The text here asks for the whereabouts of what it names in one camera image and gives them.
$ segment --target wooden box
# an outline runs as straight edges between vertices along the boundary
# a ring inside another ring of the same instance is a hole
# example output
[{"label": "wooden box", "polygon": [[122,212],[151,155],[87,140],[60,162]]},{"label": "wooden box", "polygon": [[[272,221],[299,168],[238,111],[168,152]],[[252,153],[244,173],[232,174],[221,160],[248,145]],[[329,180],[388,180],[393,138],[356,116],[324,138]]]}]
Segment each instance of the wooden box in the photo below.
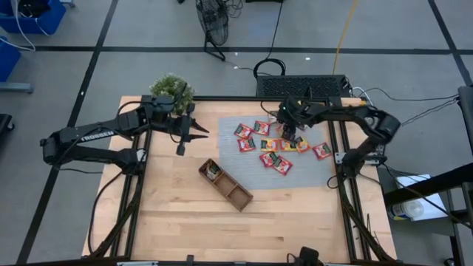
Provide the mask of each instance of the wooden box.
[{"label": "wooden box", "polygon": [[217,165],[212,159],[208,159],[199,168],[199,173],[218,192],[221,193],[238,211],[242,211],[253,199],[253,195],[243,188],[233,177]]}]

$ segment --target wooden table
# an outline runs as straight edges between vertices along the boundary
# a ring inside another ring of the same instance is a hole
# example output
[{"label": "wooden table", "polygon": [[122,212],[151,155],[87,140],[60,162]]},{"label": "wooden table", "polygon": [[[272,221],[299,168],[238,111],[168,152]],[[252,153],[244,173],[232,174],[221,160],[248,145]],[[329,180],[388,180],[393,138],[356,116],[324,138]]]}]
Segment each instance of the wooden table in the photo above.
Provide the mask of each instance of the wooden table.
[{"label": "wooden table", "polygon": [[[131,100],[140,100],[140,97],[122,97],[120,104]],[[342,102],[358,105],[360,100],[345,98]],[[240,213],[199,175],[197,169],[208,158],[218,162],[218,118],[265,113],[259,102],[203,101],[196,104],[193,117],[210,134],[207,139],[188,143],[184,157],[175,154],[177,144],[168,134],[155,132],[152,135],[132,259],[183,261],[188,254],[194,254],[196,261],[285,262],[287,253],[297,255],[301,246],[308,246],[316,249],[324,262],[349,262],[336,189],[319,186],[250,190],[254,199]],[[265,107],[276,110],[278,104],[267,102]],[[124,111],[136,108],[127,107]],[[319,126],[330,145],[327,123]],[[338,124],[336,131],[340,140]],[[347,123],[347,133],[351,147],[366,138],[354,123]],[[341,141],[338,143],[339,150],[343,150]],[[113,137],[110,143],[113,150],[130,146],[131,142],[121,137]],[[114,165],[105,166],[100,187],[119,171]],[[361,173],[378,179],[373,166],[363,167]],[[98,203],[92,234],[94,248],[116,222],[123,181],[121,178],[110,185]],[[395,258],[381,189],[377,183],[364,178],[357,181],[365,221],[370,214],[373,235]],[[128,226],[125,226],[119,254],[123,254],[127,231]],[[358,258],[362,258],[359,243],[356,247]]]}]

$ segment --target black floor line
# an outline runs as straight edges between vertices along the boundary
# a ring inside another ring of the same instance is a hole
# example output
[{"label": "black floor line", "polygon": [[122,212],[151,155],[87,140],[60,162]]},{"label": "black floor line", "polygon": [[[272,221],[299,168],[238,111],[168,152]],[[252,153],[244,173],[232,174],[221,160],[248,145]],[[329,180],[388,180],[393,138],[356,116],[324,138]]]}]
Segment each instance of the black floor line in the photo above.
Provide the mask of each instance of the black floor line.
[{"label": "black floor line", "polygon": [[[269,52],[270,47],[220,47],[222,52]],[[37,46],[39,52],[94,52],[95,47]],[[459,55],[473,55],[473,50],[456,50]],[[103,46],[101,52],[204,52],[203,47],[116,47]],[[273,52],[286,53],[336,53],[336,48],[274,47]],[[354,55],[449,55],[450,49],[385,49],[385,48],[341,48],[341,54]]]},{"label": "black floor line", "polygon": [[432,12],[434,13],[435,19],[437,20],[438,26],[442,31],[443,37],[445,38],[446,43],[449,45],[449,49],[452,51],[453,58],[455,63],[457,64],[458,71],[460,71],[461,77],[465,82],[465,85],[470,86],[472,85],[472,77],[470,76],[467,68],[465,67],[465,63],[460,56],[460,53],[457,51],[457,46],[455,45],[452,36],[450,35],[449,30],[445,25],[445,21],[440,14],[440,11],[435,3],[435,0],[429,0],[430,8],[432,8]]},{"label": "black floor line", "polygon": [[[90,59],[89,66],[87,67],[84,80],[81,84],[81,89],[79,90],[78,96],[75,100],[75,104],[72,108],[72,113],[69,117],[69,122],[67,123],[68,126],[74,126],[75,122],[77,121],[79,111],[81,110],[81,106],[84,101],[87,88],[90,84],[90,79],[92,78],[92,75],[94,73],[95,65],[97,64],[98,56],[100,55],[101,47],[103,46],[103,43],[105,41],[105,37],[109,30],[110,23],[112,22],[112,18],[115,13],[117,4],[118,0],[112,0],[112,3],[110,4],[109,12],[107,13],[105,22],[103,23],[101,34],[97,40],[97,44],[95,45],[94,53],[92,54],[92,58]],[[47,178],[46,185],[44,186],[43,193],[41,194],[41,198],[38,203],[38,207],[36,208],[35,214],[33,215],[33,220],[31,221],[27,235],[23,241],[23,245],[21,246],[20,253],[16,260],[16,264],[25,264],[28,261],[28,257],[30,256],[31,250],[35,243],[36,235],[38,234],[39,227],[41,226],[41,221],[43,219],[44,213],[46,212],[47,205],[50,201],[51,193],[54,189],[54,185],[57,179],[58,171],[54,168],[51,168],[50,175]]]}]

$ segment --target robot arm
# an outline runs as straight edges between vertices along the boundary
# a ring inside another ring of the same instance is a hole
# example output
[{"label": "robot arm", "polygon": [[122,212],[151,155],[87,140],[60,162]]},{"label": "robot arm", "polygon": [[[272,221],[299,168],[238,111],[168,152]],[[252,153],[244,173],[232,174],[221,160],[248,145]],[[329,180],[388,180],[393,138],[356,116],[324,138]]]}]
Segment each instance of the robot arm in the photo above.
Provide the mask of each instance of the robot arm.
[{"label": "robot arm", "polygon": [[299,103],[292,97],[279,104],[276,119],[283,127],[282,137],[293,140],[296,128],[312,127],[323,121],[347,121],[357,123],[368,138],[356,149],[350,149],[342,159],[342,171],[356,177],[364,164],[364,158],[374,152],[376,146],[388,144],[401,123],[392,115],[372,106],[338,107],[319,103]]},{"label": "robot arm", "polygon": [[114,163],[123,170],[124,174],[135,174],[133,169],[137,168],[139,153],[142,151],[136,149],[110,151],[79,146],[78,144],[116,135],[131,140],[131,137],[139,136],[149,129],[181,136],[176,153],[182,156],[185,152],[185,143],[207,137],[189,134],[191,127],[202,132],[208,133],[208,131],[199,126],[191,117],[195,108],[194,103],[188,105],[185,114],[172,117],[174,104],[175,102],[169,96],[160,96],[152,102],[143,103],[135,110],[118,115],[115,119],[61,129],[52,133],[47,139],[41,140],[43,160],[54,166],[60,166],[73,160]]}]

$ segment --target gray fabric mat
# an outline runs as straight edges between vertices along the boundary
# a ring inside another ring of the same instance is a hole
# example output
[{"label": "gray fabric mat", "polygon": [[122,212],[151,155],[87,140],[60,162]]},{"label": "gray fabric mat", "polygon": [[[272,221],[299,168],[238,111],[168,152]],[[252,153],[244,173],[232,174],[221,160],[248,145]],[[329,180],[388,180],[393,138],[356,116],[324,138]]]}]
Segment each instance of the gray fabric mat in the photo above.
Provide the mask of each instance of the gray fabric mat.
[{"label": "gray fabric mat", "polygon": [[[267,116],[247,116],[247,117],[224,117],[219,119],[219,164],[235,180],[246,189],[275,189],[275,188],[304,188],[326,185],[327,179],[333,176],[333,158],[327,157],[317,160],[313,150],[303,154],[297,151],[278,151],[277,154],[292,162],[293,167],[286,176],[280,174],[271,167],[265,167],[259,156],[261,139],[266,136],[251,134],[255,141],[256,150],[240,152],[234,131],[240,123],[253,128],[256,120],[268,121]],[[311,146],[323,142],[324,134],[314,126],[301,132],[297,129],[296,136],[303,136]],[[278,137],[276,124],[271,125],[268,137]]]}]

